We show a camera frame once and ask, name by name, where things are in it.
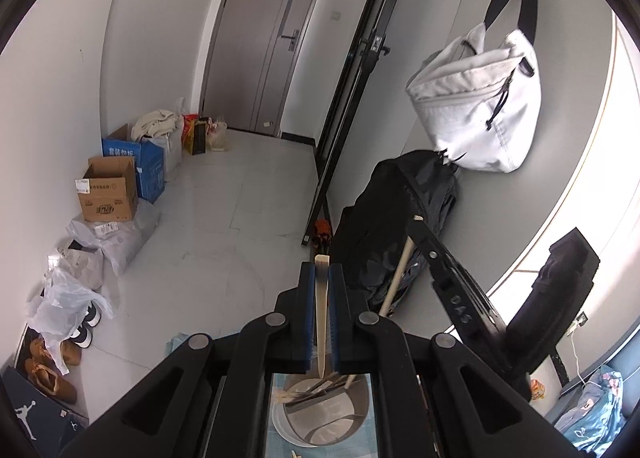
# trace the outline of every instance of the white label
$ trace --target white label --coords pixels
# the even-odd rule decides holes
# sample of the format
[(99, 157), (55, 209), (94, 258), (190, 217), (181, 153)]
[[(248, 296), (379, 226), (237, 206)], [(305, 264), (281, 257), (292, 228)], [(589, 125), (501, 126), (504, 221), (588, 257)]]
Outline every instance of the white label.
[(76, 191), (80, 194), (88, 194), (89, 193), (89, 178), (84, 178), (82, 180), (76, 180)]
[(110, 221), (109, 223), (105, 223), (103, 225), (98, 225), (94, 228), (95, 235), (98, 237), (104, 237), (110, 232), (114, 232), (118, 230), (118, 224), (115, 221)]

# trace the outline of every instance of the black and white sneaker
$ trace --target black and white sneaker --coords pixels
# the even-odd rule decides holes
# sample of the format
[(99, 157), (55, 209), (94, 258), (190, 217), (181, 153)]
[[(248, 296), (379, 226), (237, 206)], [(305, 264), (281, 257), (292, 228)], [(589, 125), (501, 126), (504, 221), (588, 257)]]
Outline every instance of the black and white sneaker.
[(76, 328), (76, 331), (72, 333), (69, 340), (76, 343), (81, 348), (88, 348), (93, 338), (94, 336), (91, 333), (91, 329), (83, 322), (78, 328)]
[(89, 303), (89, 310), (87, 310), (86, 315), (84, 316), (84, 323), (87, 323), (92, 328), (100, 322), (100, 310), (95, 307), (94, 303)]

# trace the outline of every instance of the brown door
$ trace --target brown door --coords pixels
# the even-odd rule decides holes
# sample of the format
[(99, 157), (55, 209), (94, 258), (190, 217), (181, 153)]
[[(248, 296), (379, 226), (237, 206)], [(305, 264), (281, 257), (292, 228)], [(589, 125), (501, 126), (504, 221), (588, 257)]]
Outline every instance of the brown door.
[(276, 134), (314, 0), (225, 0), (210, 53), (202, 113)]

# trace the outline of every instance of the black bag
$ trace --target black bag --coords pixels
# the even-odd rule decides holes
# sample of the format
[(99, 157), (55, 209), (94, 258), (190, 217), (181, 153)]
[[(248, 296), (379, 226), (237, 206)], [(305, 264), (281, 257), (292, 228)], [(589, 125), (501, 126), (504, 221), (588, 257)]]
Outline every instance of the black bag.
[[(454, 164), (444, 165), (433, 151), (412, 151), (384, 160), (373, 169), (369, 184), (353, 207), (345, 207), (329, 257), (341, 263), (345, 284), (364, 290), (371, 311), (378, 312), (391, 285), (415, 215), (436, 235), (456, 202)], [(402, 276), (392, 307), (424, 268), (415, 250)]]

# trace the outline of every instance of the brown sandal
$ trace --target brown sandal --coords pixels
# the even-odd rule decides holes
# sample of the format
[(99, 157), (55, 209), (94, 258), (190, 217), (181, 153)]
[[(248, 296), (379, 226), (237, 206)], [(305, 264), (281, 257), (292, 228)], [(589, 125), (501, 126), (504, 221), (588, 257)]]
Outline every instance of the brown sandal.
[[(51, 358), (49, 350), (45, 347), (44, 339), (42, 337), (38, 337), (31, 341), (31, 344), (29, 344), (29, 351), (31, 352), (31, 356), (33, 356), (34, 361), (53, 367), (53, 359)], [(77, 344), (74, 344), (71, 341), (62, 341), (62, 344), (60, 345), (60, 353), (62, 353), (62, 358), (68, 366), (77, 366), (80, 364), (82, 348)]]
[(75, 404), (78, 399), (78, 392), (73, 384), (66, 381), (62, 376), (34, 359), (26, 359), (24, 368), (29, 375), (29, 380), (44, 393), (66, 402)]

